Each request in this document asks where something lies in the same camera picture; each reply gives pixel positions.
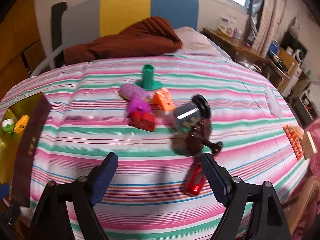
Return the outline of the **wooden wardrobe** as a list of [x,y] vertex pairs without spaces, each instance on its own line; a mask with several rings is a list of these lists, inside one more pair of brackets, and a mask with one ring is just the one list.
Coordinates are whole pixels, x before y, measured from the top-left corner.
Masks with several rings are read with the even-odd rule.
[[17,0],[1,23],[1,98],[46,58],[34,0]]

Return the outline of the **grey jar with black lid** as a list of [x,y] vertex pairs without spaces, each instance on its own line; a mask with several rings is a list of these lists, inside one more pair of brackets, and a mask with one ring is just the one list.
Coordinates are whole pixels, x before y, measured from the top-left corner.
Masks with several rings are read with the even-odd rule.
[[178,132],[191,129],[202,118],[210,119],[211,110],[208,101],[200,94],[193,96],[187,103],[172,112],[172,127]]

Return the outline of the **red shiny lighter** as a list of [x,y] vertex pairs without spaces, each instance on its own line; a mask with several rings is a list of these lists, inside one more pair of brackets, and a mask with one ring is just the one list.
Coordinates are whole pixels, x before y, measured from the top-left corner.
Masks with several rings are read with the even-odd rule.
[[187,181],[183,193],[191,197],[197,197],[205,181],[206,177],[202,171],[201,158],[196,157],[187,174]]

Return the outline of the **lilac oval patterned case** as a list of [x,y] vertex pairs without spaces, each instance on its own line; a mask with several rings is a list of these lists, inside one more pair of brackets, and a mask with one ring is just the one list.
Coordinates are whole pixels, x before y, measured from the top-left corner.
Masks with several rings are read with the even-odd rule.
[[148,101],[149,93],[142,87],[131,83],[125,83],[120,87],[119,95],[125,100],[140,99]]

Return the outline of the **white purple carton box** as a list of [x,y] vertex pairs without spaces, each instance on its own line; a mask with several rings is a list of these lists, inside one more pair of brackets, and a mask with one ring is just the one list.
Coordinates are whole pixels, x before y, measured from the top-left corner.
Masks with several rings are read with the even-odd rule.
[[237,18],[231,15],[222,15],[218,30],[228,37],[232,37],[236,29]]

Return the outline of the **green cylinder toy with base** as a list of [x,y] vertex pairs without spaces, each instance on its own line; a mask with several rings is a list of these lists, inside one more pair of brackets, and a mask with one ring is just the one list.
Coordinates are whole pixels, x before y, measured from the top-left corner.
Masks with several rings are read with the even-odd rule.
[[163,83],[155,80],[155,68],[151,64],[146,64],[142,68],[142,79],[135,82],[135,85],[147,91],[158,90],[163,87]]

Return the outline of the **wooden desk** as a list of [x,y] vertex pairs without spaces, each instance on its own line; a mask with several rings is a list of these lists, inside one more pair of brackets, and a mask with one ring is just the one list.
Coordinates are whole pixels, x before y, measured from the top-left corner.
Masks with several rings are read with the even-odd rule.
[[214,44],[218,45],[233,60],[243,56],[252,63],[266,63],[267,58],[251,47],[247,47],[242,40],[228,37],[218,31],[203,28],[201,33],[209,38]]

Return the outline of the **gold tray box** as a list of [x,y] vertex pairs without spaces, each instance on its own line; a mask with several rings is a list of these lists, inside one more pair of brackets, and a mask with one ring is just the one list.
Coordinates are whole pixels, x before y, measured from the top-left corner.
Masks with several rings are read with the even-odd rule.
[[[10,201],[22,207],[30,206],[30,181],[37,145],[51,105],[43,93],[37,93],[10,105],[1,120],[1,184],[8,184]],[[2,121],[16,122],[28,115],[30,120],[20,134],[5,133]]]

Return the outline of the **red block toy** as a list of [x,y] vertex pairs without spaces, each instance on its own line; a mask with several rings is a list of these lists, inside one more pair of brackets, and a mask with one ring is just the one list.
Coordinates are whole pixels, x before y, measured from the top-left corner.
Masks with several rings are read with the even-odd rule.
[[131,115],[129,125],[138,129],[153,132],[156,127],[156,116],[148,112],[135,111]]

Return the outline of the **yellow curved toy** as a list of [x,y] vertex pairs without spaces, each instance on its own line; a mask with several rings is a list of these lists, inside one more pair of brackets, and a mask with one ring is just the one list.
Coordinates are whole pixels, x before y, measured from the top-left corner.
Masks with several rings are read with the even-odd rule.
[[30,120],[30,117],[28,115],[23,115],[15,124],[14,127],[14,133],[20,134],[23,132]]

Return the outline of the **magenta round toy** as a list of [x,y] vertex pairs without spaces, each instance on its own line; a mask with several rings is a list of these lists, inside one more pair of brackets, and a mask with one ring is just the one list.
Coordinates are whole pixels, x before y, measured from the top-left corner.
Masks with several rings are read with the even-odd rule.
[[141,113],[151,113],[152,109],[148,102],[142,99],[133,98],[128,101],[125,117],[130,118],[135,111],[139,111]]

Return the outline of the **dark brown carved ornament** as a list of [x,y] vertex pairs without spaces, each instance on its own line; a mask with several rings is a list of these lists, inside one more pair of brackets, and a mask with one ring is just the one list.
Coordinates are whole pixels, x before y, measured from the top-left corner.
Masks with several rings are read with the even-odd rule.
[[199,155],[204,146],[210,148],[212,155],[217,156],[222,148],[223,142],[211,142],[209,137],[212,132],[211,122],[202,118],[188,133],[174,133],[171,139],[172,150],[179,155],[195,156]]

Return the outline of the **green white round toy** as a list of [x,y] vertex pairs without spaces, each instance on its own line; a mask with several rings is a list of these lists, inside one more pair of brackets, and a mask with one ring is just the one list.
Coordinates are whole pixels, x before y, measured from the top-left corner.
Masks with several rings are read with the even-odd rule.
[[14,131],[15,121],[13,118],[8,118],[2,121],[2,128],[5,133],[12,133]]

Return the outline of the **orange cube strip toy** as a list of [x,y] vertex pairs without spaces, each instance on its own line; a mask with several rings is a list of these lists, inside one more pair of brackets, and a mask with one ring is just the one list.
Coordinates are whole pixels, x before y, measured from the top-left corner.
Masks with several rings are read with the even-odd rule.
[[161,110],[164,112],[174,111],[176,108],[169,90],[164,87],[155,91],[153,104],[161,107]]

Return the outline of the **grey yellow blue headboard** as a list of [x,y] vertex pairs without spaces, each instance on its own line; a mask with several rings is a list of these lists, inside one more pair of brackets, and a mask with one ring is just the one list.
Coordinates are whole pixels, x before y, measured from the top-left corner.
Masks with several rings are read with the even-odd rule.
[[63,13],[62,45],[68,48],[118,34],[153,16],[168,20],[174,29],[197,29],[199,0],[86,0]]

